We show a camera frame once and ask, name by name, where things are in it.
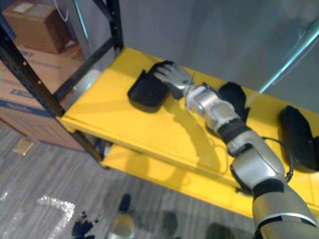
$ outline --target black object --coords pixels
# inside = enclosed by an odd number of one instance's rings
[[[294,107],[287,106],[279,114],[284,142],[292,149],[295,168],[301,172],[319,171],[318,139],[313,139],[306,118]]]
[[[87,218],[87,214],[85,211],[81,213],[81,216],[79,219],[75,222],[73,229],[72,229],[72,236],[76,237],[76,239],[94,239],[95,236],[85,236],[86,233],[88,233],[92,227],[93,223],[90,221],[83,221],[84,219]]]
[[[154,113],[159,110],[168,96],[169,89],[166,84],[154,76],[154,72],[160,66],[172,64],[171,61],[163,61],[152,66],[148,73],[142,71],[138,79],[128,91],[131,104],[144,112]]]
[[[218,93],[223,100],[228,101],[233,105],[235,112],[239,115],[241,120],[246,122],[250,108],[245,109],[246,95],[240,85],[228,82],[218,90]]]
[[[131,196],[130,194],[125,194],[122,197],[122,200],[119,206],[119,212],[127,213],[129,210],[130,204],[131,204]]]

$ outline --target floor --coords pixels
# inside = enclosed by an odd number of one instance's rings
[[[107,171],[84,152],[37,143],[26,156],[19,155],[11,149],[20,137],[2,127],[0,239],[70,239],[82,211],[89,219],[104,217],[91,230],[96,239],[104,239],[125,193],[132,196],[129,213],[136,239],[252,238],[250,218],[114,169]],[[169,235],[163,230],[167,226]]]

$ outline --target brown cardboard box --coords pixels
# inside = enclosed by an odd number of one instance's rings
[[[70,39],[54,6],[18,1],[4,10],[3,15],[17,35],[17,45],[59,53]]]
[[[83,150],[78,142],[44,110],[0,100],[0,118],[18,132],[42,142]]]
[[[60,55],[23,47],[19,50],[52,93],[82,64],[73,59],[78,59],[78,45]],[[83,150],[3,64],[0,65],[0,118],[32,138]]]

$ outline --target black joint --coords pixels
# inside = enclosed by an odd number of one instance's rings
[[[267,179],[253,188],[254,200],[258,197],[272,192],[284,192],[284,184],[278,179]]]
[[[218,129],[218,133],[225,144],[232,141],[241,133],[251,130],[241,119],[234,119]]]

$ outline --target silver robotic arm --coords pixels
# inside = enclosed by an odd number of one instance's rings
[[[202,116],[235,157],[231,172],[254,196],[254,239],[319,239],[316,218],[288,186],[280,159],[229,102],[205,83],[196,86],[181,66],[165,65],[155,76],[168,85],[175,99],[185,97],[186,108]]]

